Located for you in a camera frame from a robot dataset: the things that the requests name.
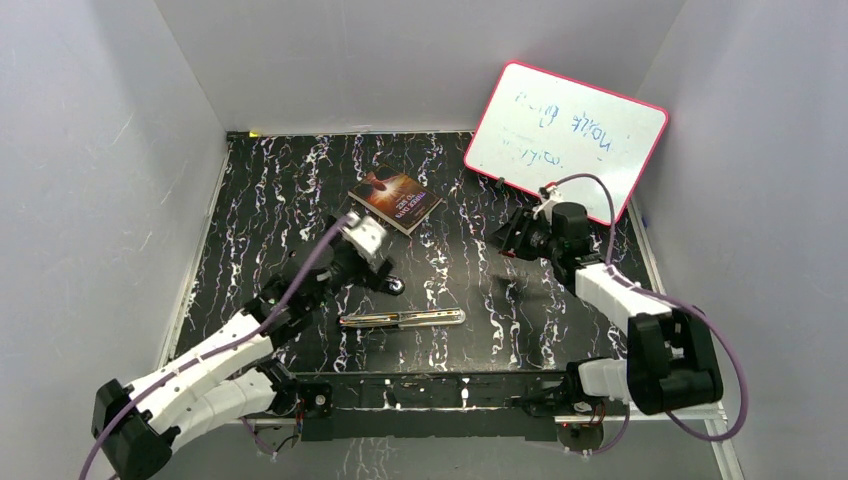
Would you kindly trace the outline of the black stapler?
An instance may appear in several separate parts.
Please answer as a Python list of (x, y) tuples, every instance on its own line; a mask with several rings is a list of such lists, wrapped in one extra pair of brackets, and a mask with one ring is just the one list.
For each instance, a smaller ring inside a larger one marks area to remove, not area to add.
[(466, 312), (463, 309), (452, 308), (343, 315), (339, 317), (338, 324), (348, 329), (407, 329), (459, 325), (464, 323), (466, 318)]

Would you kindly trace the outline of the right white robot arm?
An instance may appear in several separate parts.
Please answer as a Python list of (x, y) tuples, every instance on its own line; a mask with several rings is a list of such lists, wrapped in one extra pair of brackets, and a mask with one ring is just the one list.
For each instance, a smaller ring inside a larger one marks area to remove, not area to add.
[(488, 238), (501, 254), (549, 262), (570, 294), (593, 306), (623, 334), (624, 359), (592, 358), (567, 365), (554, 401), (577, 414), (603, 399), (634, 403), (652, 415), (719, 401), (724, 393), (712, 334), (681, 307), (641, 293), (593, 248), (585, 208), (565, 202), (548, 213), (515, 211)]

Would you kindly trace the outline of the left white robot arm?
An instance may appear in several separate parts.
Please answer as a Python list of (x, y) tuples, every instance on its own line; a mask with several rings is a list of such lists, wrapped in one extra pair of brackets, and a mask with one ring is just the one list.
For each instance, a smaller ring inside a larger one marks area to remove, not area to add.
[(392, 261), (379, 257), (386, 236), (369, 218), (329, 228), (320, 240), (291, 251), (282, 269), (217, 332), (143, 377), (101, 385), (93, 451), (104, 454), (115, 478), (149, 479), (178, 449), (231, 420), (293, 412), (297, 381), (271, 355), (349, 286), (403, 292)]

